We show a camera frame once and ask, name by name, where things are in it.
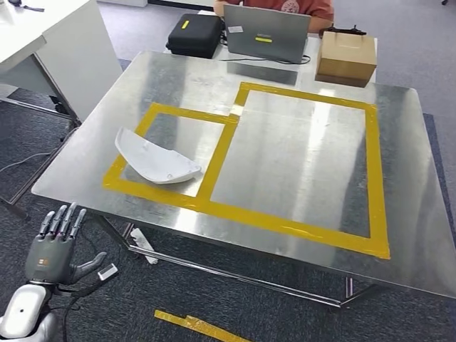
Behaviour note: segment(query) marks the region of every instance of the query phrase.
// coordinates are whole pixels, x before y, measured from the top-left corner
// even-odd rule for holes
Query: yellow label
[[[272,43],[272,39],[269,38],[261,38],[261,37],[255,37],[256,41],[262,41],[263,43]]]

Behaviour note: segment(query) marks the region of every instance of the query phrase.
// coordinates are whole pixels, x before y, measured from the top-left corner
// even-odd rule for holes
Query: white plastic part
[[[144,234],[143,234],[143,232],[139,230],[139,228],[135,228],[135,229],[131,230],[130,235],[133,238],[133,240],[134,240],[134,242],[138,247],[143,248],[143,249],[148,249],[149,251],[152,251],[152,252],[154,251],[154,249],[149,243],[149,241],[147,241],[147,239],[146,239]],[[146,256],[146,259],[147,259],[147,261],[149,264],[158,263],[158,259],[153,258],[151,256]]]
[[[185,182],[201,171],[201,166],[183,155],[155,145],[124,127],[117,132],[116,147],[136,172],[156,184]]]

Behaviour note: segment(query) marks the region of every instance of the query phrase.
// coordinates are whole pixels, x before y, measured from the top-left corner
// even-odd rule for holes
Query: red shirt
[[[239,5],[242,0],[225,0],[229,4]],[[331,0],[244,0],[245,6],[276,9],[282,12],[308,14],[319,18],[334,20]]]

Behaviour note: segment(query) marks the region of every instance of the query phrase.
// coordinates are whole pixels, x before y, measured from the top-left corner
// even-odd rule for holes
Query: yellow tape rectangle
[[[276,95],[313,100],[317,102],[341,105],[350,108],[362,109],[365,112],[365,144],[367,154],[367,190],[369,213],[370,237],[361,237],[346,232],[335,231],[325,227],[313,226],[290,219],[283,219],[270,214],[254,212],[248,209],[235,207],[211,201],[211,196],[222,168],[225,158],[234,137],[237,125],[246,104],[250,91],[260,91]],[[145,183],[131,182],[121,178],[126,161],[119,156],[106,172],[103,185],[106,189],[119,191],[125,194],[142,197],[146,200],[190,209],[214,217],[228,219],[241,224],[267,229],[282,234],[309,239],[322,244],[349,249],[354,252],[370,254],[382,259],[390,258],[386,211],[383,188],[383,176],[380,145],[380,130],[374,105],[342,98],[305,93],[298,90],[276,88],[255,83],[241,83],[233,108],[229,116],[214,115],[196,110],[175,108],[168,105],[153,103],[137,127],[136,133],[144,136],[159,113],[182,116],[196,120],[205,120],[223,124],[222,131],[208,170],[205,172],[196,197],[182,195],[159,187],[151,187]]]

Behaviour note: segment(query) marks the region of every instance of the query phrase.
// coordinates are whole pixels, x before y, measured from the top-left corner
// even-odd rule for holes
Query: yellow tape
[[[260,38],[260,37],[255,37],[256,41],[262,41],[263,43],[272,43],[272,39],[269,39],[269,38]]]
[[[239,118],[236,115],[230,115],[230,117],[236,118],[236,120],[239,120]],[[221,166],[223,165],[226,153],[228,153],[228,149],[230,148],[230,145],[231,145],[231,140],[235,135],[236,128],[237,122],[225,125],[221,132],[218,143],[215,147],[211,162],[209,162],[209,166],[208,166],[208,170],[203,178],[203,181],[199,186],[196,198],[199,200],[211,200],[211,195],[212,194],[215,183],[217,183],[217,179],[221,170]]]
[[[370,238],[294,222],[289,219],[283,219],[261,212],[254,212],[228,204],[211,202],[211,195],[217,183],[220,171],[251,90],[365,110]],[[197,195],[196,197],[191,197],[163,190],[159,187],[151,187],[144,183],[122,180],[121,179],[121,175],[126,166],[126,162],[121,156],[116,158],[103,178],[103,186],[105,188],[142,197],[154,202],[190,209],[222,219],[248,224],[261,229],[290,234],[314,242],[328,244],[330,246],[370,254],[382,259],[390,258],[383,189],[381,145],[379,140],[380,130],[378,129],[377,120],[377,109],[374,105],[354,100],[304,93],[297,90],[243,82],[240,84],[239,91],[236,97],[235,103],[231,109],[230,116],[214,115],[153,103],[137,126],[136,129],[137,134],[141,136],[145,135],[158,113],[205,120],[225,125]]]
[[[199,333],[202,333],[206,336],[217,338],[219,341],[249,342],[248,340],[245,340],[245,338],[236,336],[233,333],[230,333],[228,331],[225,331],[223,329],[220,329],[217,326],[213,326],[212,324],[206,323],[205,321],[202,321],[201,319],[198,319],[196,317],[186,316],[185,319],[183,319],[183,318],[174,316],[170,313],[165,313],[165,312],[160,311],[160,310],[156,310],[154,316],[156,318],[162,319],[163,321],[174,323],[174,324],[177,324],[178,326],[183,326],[184,328],[188,328],[188,329],[190,329],[193,331],[197,331]]]
[[[388,241],[384,205],[381,131],[377,120],[377,108],[365,109],[365,150],[367,165],[367,198],[369,209],[371,239]]]

